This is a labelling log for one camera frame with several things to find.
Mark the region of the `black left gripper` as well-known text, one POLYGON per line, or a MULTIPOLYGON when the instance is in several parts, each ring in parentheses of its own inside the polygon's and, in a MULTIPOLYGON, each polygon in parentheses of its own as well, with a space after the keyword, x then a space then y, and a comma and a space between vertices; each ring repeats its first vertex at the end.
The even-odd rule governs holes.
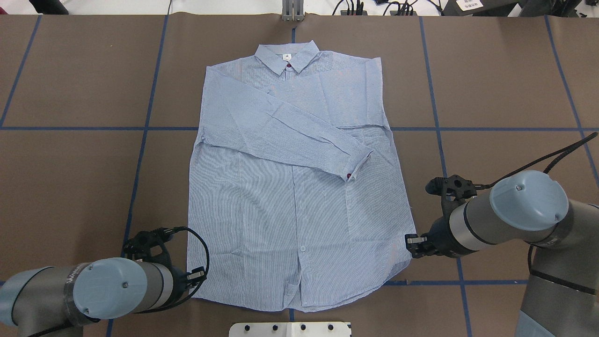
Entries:
POLYGON ((173 277, 173 288, 169 298, 164 303, 165 305, 175 305, 188 301, 189 296, 196 290, 197 286, 201 286, 207 279, 207 272, 203 266, 189 272, 182 271, 182 269, 176 266, 171 266, 169 271, 171 271, 173 277))

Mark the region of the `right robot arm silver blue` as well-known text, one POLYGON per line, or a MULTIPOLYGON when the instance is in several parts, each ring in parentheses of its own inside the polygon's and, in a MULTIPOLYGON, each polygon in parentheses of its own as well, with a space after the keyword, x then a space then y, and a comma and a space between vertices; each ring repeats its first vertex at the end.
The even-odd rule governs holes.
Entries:
POLYGON ((437 177, 426 192, 443 216, 427 233, 407 234, 413 258, 460 258, 511 240, 531 257, 517 337, 596 337, 599 332, 599 210, 571 200, 548 174, 521 171, 493 186, 458 175, 437 177))

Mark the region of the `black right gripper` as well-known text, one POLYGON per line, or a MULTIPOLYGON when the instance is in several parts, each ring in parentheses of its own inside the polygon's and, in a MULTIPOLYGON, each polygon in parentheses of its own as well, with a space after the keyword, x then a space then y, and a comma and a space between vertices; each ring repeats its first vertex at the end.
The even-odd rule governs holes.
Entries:
POLYGON ((405 243, 406 249, 413 259, 424 256, 446 256, 449 258, 464 256, 464 247, 453 236, 449 220, 443 217, 435 220, 430 230, 424 234, 405 234, 405 243))

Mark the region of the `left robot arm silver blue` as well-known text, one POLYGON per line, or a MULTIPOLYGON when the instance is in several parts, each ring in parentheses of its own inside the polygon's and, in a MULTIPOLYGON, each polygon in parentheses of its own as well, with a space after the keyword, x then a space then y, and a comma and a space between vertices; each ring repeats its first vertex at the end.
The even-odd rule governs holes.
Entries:
POLYGON ((205 267, 183 272, 122 257, 22 271, 1 286, 1 322, 20 337, 81 337, 102 320, 177 307, 206 278, 205 267))

